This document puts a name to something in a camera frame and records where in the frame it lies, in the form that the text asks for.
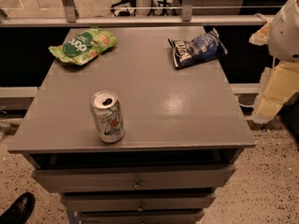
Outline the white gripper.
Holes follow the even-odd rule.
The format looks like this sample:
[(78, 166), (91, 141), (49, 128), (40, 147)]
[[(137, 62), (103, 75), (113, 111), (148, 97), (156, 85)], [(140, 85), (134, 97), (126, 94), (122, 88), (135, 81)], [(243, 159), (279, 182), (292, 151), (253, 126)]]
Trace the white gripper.
[(250, 36), (249, 42), (268, 44), (269, 53), (280, 60), (274, 68), (263, 70), (253, 104), (253, 121), (265, 124), (299, 92), (299, 0), (288, 0), (271, 23)]

